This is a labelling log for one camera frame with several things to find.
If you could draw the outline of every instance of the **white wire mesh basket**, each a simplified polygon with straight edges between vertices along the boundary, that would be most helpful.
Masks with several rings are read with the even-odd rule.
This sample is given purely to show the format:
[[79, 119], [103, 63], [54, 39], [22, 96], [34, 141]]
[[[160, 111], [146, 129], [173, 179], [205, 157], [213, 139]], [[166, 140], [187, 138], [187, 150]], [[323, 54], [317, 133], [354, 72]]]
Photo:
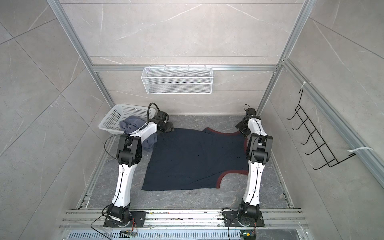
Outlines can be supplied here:
[[148, 94], [212, 93], [211, 67], [146, 67], [141, 75]]
[[[106, 130], [112, 134], [122, 134], [124, 132], [120, 128], [120, 121], [126, 119], [129, 116], [136, 116], [142, 119], [147, 119], [147, 109], [148, 107], [116, 104], [101, 120], [99, 129]], [[149, 118], [152, 118], [155, 113], [156, 110], [154, 108], [150, 108]]]

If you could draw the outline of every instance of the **gray wall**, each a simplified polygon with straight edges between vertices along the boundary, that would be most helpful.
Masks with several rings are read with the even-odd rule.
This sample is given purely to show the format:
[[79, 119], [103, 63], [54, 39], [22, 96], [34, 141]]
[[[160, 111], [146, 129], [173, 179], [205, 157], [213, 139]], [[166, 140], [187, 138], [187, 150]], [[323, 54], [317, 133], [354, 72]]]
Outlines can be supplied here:
[[[277, 64], [301, 0], [61, 0], [94, 64]], [[115, 103], [243, 114], [272, 72], [215, 72], [212, 94], [148, 95], [141, 73], [101, 73]]]
[[[379, 0], [318, 0], [290, 56], [382, 158], [383, 7]], [[365, 165], [354, 156], [314, 170], [325, 161], [319, 151], [305, 154], [316, 146], [311, 139], [300, 143], [309, 135], [303, 126], [292, 130], [301, 124], [297, 116], [287, 120], [295, 113], [300, 86], [284, 70], [262, 113], [294, 206], [303, 209], [316, 239], [382, 239], [384, 190]], [[301, 103], [336, 158], [346, 158], [349, 146], [305, 93]], [[330, 153], [323, 150], [329, 159]]]
[[109, 110], [45, 0], [0, 3], [0, 239], [50, 239], [75, 208]]

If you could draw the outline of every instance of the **crumpled gray cloth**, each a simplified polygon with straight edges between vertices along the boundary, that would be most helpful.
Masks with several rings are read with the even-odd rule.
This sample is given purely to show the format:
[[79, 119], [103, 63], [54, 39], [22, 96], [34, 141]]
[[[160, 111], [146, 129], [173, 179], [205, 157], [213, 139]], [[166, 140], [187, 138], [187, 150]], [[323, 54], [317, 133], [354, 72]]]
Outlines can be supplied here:
[[[138, 130], [144, 124], [145, 121], [142, 118], [136, 116], [129, 116], [119, 123], [121, 130], [123, 130], [125, 134], [129, 134]], [[157, 133], [150, 135], [144, 142], [141, 143], [141, 147], [145, 151], [150, 151], [152, 150], [155, 142], [157, 142]]]

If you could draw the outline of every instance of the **white arm segment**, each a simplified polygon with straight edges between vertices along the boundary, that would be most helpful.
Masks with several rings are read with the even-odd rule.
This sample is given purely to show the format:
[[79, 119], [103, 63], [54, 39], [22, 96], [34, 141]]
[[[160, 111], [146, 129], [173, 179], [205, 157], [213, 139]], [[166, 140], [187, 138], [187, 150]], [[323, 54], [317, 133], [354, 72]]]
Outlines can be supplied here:
[[[256, 133], [259, 135], [266, 136], [262, 121], [257, 118], [251, 118], [248, 120], [248, 128], [251, 130], [251, 133]], [[259, 191], [260, 191], [260, 183], [262, 179], [262, 174], [265, 165], [251, 161], [248, 161], [248, 182], [247, 188], [245, 189], [245, 193], [243, 196], [244, 202], [248, 202], [249, 205], [258, 205], [259, 201]]]
[[[149, 122], [143, 130], [136, 130], [129, 135], [132, 137], [141, 137], [141, 142], [144, 142], [150, 135], [157, 131], [157, 124]], [[133, 179], [133, 173], [135, 172], [137, 165], [134, 164], [128, 167], [127, 164], [119, 165], [119, 178], [116, 185], [115, 196], [112, 199], [112, 203], [117, 207], [125, 207], [131, 202], [131, 185]]]

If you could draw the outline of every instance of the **gray marble floor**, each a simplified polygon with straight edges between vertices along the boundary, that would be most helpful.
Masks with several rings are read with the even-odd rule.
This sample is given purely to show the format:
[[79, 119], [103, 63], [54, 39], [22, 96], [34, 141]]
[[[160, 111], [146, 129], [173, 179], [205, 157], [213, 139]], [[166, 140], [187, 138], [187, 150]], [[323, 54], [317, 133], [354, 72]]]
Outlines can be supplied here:
[[[220, 132], [235, 132], [235, 125], [243, 116], [170, 116], [176, 128], [203, 130], [210, 127]], [[111, 153], [117, 149], [114, 142]], [[222, 208], [237, 207], [247, 186], [247, 176], [227, 174], [219, 189], [194, 189], [175, 191], [143, 191], [145, 172], [151, 158], [151, 152], [143, 152], [138, 164], [131, 188], [132, 209], [161, 208]], [[261, 208], [288, 208], [275, 167], [269, 161], [264, 169], [260, 187]], [[118, 176], [118, 163], [111, 157], [105, 160], [95, 188], [87, 205], [90, 209], [101, 209], [110, 204], [114, 195]]]

